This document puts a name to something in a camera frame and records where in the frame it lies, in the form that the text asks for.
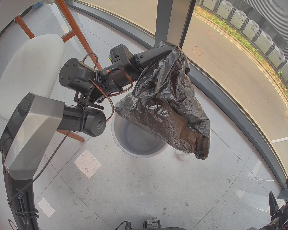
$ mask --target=manhole cover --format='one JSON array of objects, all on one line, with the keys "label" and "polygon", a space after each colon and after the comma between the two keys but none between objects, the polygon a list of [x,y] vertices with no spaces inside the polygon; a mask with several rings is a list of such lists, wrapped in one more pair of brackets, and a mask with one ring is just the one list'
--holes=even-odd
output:
[{"label": "manhole cover", "polygon": [[207,34],[208,36],[214,36],[214,33],[212,30],[205,30],[205,34]]},{"label": "manhole cover", "polygon": [[198,56],[201,56],[204,54],[203,50],[198,46],[194,46],[192,50],[193,50],[193,53]]}]

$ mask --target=gray metal window frame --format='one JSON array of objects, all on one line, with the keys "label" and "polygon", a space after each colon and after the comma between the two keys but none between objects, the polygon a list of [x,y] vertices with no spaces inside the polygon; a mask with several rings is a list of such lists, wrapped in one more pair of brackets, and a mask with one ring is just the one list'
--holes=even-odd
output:
[{"label": "gray metal window frame", "polygon": [[[174,44],[182,47],[196,0],[158,0],[155,36],[131,22],[112,14],[111,12],[95,7],[94,5],[83,3],[79,0],[65,0],[65,2],[68,6],[82,11],[117,29],[145,48],[152,49],[161,40],[173,40]],[[181,17],[183,18],[175,20],[173,9],[174,7],[177,7],[177,10],[179,10],[180,6],[178,4],[181,4],[183,7],[182,12],[184,13],[181,14]],[[182,29],[182,34],[181,36],[178,36],[176,42],[175,37],[172,38],[172,36],[169,36],[169,30],[173,30],[173,28],[177,28],[177,31],[179,31],[179,28]],[[249,115],[246,114],[240,104],[237,103],[225,89],[221,88],[221,86],[202,70],[200,66],[197,66],[192,60],[190,60],[190,62],[191,70],[189,77],[192,83],[222,109],[246,135],[250,142],[255,146],[256,150],[261,154],[278,181],[282,189],[278,198],[288,200],[288,192],[285,189],[287,174],[268,138],[261,132],[261,129],[259,129]]]}]

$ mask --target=chair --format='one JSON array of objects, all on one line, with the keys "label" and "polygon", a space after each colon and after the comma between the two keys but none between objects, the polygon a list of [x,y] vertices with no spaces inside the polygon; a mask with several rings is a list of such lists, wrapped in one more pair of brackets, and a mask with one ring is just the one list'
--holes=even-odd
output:
[{"label": "chair", "polygon": [[[64,42],[56,34],[32,38],[14,54],[0,78],[0,135],[27,93],[50,97],[63,56]],[[83,137],[70,134],[69,137],[84,142]]]},{"label": "chair", "polygon": [[[0,0],[0,31],[2,31],[13,19],[15,19],[29,38],[34,38],[34,34],[19,16],[19,14],[22,14],[27,8],[39,1],[40,0]],[[64,0],[55,0],[55,2],[72,28],[71,31],[62,36],[63,41],[66,42],[76,35],[86,52],[91,53],[91,47],[89,46]],[[90,55],[90,58],[95,64],[96,57],[94,55]],[[98,70],[102,70],[99,63],[97,63],[96,67]]]}]

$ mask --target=white paper square on floor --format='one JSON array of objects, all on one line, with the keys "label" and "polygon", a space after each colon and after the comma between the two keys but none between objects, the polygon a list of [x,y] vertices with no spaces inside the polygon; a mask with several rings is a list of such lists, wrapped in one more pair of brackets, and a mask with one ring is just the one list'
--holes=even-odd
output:
[{"label": "white paper square on floor", "polygon": [[39,207],[42,211],[50,218],[52,214],[55,212],[54,208],[47,202],[47,200],[43,197],[42,200],[38,203]]},{"label": "white paper square on floor", "polygon": [[74,161],[74,164],[88,179],[101,167],[100,162],[87,149]]}]

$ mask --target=black plastic bag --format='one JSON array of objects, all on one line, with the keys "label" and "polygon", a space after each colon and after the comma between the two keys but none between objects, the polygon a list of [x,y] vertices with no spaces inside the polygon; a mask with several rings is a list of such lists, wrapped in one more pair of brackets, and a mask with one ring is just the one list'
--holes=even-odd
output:
[{"label": "black plastic bag", "polygon": [[115,111],[180,151],[206,159],[210,147],[210,120],[194,95],[188,77],[190,66],[183,51],[172,51],[149,64],[132,93],[115,105]]}]

